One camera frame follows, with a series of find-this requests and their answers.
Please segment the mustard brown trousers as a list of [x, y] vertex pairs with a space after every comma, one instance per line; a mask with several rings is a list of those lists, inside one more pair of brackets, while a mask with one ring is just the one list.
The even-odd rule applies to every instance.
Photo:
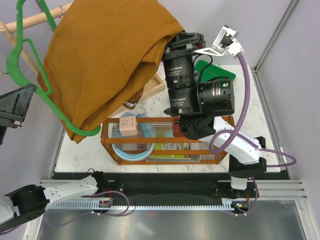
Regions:
[[99, 127], [132, 109], [156, 74], [166, 45], [184, 28], [156, 0], [75, 0], [47, 49], [37, 81], [72, 124]]

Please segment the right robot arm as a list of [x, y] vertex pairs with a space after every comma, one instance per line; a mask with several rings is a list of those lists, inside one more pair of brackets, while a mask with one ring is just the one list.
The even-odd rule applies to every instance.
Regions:
[[[170, 106], [167, 115], [177, 117], [180, 132], [190, 140], [209, 144], [216, 155], [229, 154], [229, 191], [235, 197], [247, 191], [247, 181], [267, 169], [262, 157], [262, 138], [251, 138], [240, 132], [250, 103], [250, 78], [243, 48], [230, 30], [220, 33], [212, 47], [206, 47], [200, 33], [180, 32], [165, 47], [162, 57]], [[225, 116], [235, 112], [233, 80], [216, 76], [203, 81], [203, 72], [195, 68], [201, 55], [210, 57], [229, 54], [239, 60], [244, 75], [244, 101], [235, 126]]]

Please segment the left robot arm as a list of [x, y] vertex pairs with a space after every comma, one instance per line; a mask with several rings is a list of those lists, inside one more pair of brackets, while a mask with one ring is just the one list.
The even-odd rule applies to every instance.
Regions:
[[[35, 92], [35, 85], [27, 84], [0, 97], [0, 138], [4, 139], [8, 128], [16, 129], [25, 120]], [[106, 196], [110, 184], [101, 171], [64, 185], [44, 187], [30, 184], [0, 197], [0, 233], [8, 234], [30, 222], [51, 207], [77, 197], [97, 194]]]

